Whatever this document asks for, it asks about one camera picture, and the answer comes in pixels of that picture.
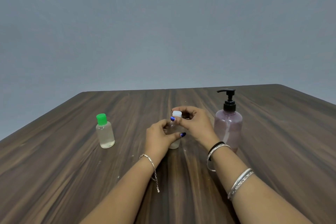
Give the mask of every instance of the plastic bottle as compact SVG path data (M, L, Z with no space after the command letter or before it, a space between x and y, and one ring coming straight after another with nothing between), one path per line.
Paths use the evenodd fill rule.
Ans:
M105 113L97 115L97 121L96 130L100 146L102 148L110 148L115 143L111 123L107 121Z
M173 111L173 116L182 117L182 112ZM173 134L175 132L182 132L182 127L171 121L167 126L167 135ZM169 149L177 149L180 146L180 143L181 139L176 140L169 146Z
M223 109L216 112L214 131L218 138L236 153L242 137L243 117L236 112L236 103L232 100L235 90L220 89L217 92L226 92L229 97Z

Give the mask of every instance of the pump nozzle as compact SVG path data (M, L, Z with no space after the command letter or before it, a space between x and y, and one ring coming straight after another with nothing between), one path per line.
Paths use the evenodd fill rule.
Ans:
M217 93L220 93L220 92L226 92L226 94L228 95L228 99L225 100L223 110L234 112L236 110L236 102L232 100L232 96L235 94L235 89L225 88L225 89L217 90Z

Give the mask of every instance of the bracelet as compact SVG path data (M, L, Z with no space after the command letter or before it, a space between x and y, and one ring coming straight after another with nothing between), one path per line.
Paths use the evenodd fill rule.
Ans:
M212 147L213 149L210 150L210 152L209 152L209 154L208 154L208 158L207 158L207 167L208 167L208 169L209 169L210 171L212 171L212 172L216 172L216 170L212 170L212 169L209 168L209 160L210 160L210 158L211 158L212 153L213 153L215 150L217 150L219 147L222 147L222 146L227 146L227 147L229 147L229 148L231 149L231 147L228 146L227 144L225 144L225 143L223 143L223 142L219 142L219 143L216 143L216 144Z
M227 198L232 201L233 195L237 192L239 187L249 178L254 172L252 171L251 168L248 168L245 172L243 172L236 182L233 184L231 191L227 195Z
M160 192L160 191L159 191L159 185L158 185L158 178L157 178L157 176L156 176L156 170L155 170L154 163L153 163L153 161L151 160L151 158L148 157L146 154L142 154L142 155L140 156L140 158L142 158L143 156L145 156L146 158L148 158L149 161L150 161L150 162L152 163L152 165L153 165L155 179L154 179L152 176L151 176L151 179L154 180L154 181L156 181L157 192Z

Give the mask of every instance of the pink pump bottle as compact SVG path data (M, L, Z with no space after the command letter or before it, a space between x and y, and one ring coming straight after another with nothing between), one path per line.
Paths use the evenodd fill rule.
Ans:
M220 89L217 92L226 92L228 100L225 101L223 109L216 112L214 131L236 153L242 137L243 117L236 112L236 102L232 100L235 90Z

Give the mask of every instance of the wall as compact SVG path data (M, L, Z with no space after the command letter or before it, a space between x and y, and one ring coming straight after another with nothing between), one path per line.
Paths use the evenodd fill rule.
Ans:
M336 0L0 4L0 138L89 90L280 83L336 103Z

